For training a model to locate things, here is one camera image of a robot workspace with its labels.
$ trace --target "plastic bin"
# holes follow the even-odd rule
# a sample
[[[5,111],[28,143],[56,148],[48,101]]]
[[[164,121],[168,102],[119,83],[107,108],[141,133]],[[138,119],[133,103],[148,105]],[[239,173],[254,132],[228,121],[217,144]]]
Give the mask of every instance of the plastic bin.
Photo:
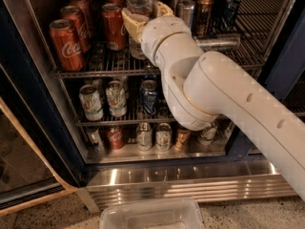
[[[203,229],[192,198],[154,199],[118,205],[103,211],[100,229]]]

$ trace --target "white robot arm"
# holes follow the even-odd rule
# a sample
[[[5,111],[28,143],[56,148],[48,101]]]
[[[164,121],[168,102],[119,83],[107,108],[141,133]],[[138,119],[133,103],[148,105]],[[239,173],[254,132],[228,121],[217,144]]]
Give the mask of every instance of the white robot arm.
[[[162,16],[142,33],[144,54],[160,69],[175,119],[197,131],[225,115],[305,200],[305,124],[220,52],[203,52],[183,20]]]

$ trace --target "clear bottle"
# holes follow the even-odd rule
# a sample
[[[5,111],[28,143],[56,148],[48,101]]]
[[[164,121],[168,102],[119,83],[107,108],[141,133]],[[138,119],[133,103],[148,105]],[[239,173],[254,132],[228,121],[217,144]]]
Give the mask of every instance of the clear bottle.
[[[132,13],[142,14],[148,17],[153,14],[153,0],[126,0],[126,7]],[[139,60],[146,59],[145,54],[142,52],[141,45],[136,43],[131,36],[129,44],[132,57]]]

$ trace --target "speckled floor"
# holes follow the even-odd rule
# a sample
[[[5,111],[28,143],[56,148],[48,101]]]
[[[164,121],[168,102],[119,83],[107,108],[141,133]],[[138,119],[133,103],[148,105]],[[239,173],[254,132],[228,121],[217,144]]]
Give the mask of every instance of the speckled floor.
[[[204,228],[298,229],[305,226],[305,202],[299,197],[199,205]],[[0,228],[97,229],[99,219],[100,214],[90,214],[78,196],[72,194],[1,217]]]

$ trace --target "stainless steel base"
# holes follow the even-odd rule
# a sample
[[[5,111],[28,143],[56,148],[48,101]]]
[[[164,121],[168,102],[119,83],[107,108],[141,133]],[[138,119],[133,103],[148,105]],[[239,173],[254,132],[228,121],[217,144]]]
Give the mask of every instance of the stainless steel base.
[[[87,190],[100,210],[153,198],[212,202],[296,196],[267,160],[104,169],[90,175]]]

